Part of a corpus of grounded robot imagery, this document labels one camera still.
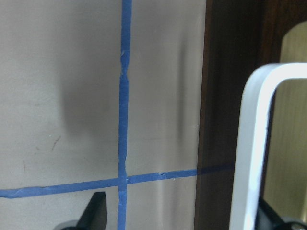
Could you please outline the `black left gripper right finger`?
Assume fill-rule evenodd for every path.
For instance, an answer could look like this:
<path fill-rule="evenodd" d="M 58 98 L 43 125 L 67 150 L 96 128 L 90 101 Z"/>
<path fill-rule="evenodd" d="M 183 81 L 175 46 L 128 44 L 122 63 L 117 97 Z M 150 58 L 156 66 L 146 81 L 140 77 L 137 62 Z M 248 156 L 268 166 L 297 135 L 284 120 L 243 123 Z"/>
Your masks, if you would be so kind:
<path fill-rule="evenodd" d="M 305 223 L 296 220 L 283 220 L 271 206 L 262 198 L 259 198 L 259 204 L 256 215 L 257 230 L 306 230 Z"/>

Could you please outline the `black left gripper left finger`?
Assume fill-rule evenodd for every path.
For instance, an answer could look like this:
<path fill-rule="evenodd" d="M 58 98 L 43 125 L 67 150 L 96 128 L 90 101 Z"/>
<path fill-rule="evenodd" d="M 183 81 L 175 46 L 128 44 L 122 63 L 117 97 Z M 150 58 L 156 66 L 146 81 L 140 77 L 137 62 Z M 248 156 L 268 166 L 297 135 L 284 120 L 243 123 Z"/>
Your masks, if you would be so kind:
<path fill-rule="evenodd" d="M 79 220 L 59 224 L 55 230 L 105 230 L 107 203 L 105 192 L 95 192 Z"/>

